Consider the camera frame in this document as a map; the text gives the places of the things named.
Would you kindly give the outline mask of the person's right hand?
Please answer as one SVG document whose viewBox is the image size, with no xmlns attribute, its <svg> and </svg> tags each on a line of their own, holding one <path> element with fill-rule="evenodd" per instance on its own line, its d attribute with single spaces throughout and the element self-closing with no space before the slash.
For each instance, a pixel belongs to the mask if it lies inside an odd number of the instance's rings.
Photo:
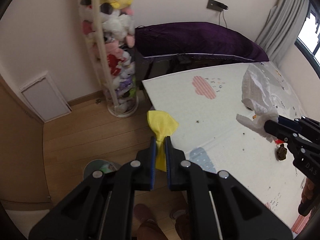
<svg viewBox="0 0 320 240">
<path fill-rule="evenodd" d="M 311 200 L 313 198 L 314 187 L 314 183 L 309 178 L 307 178 L 301 195 L 302 203 L 305 203 L 307 200 Z"/>
</svg>

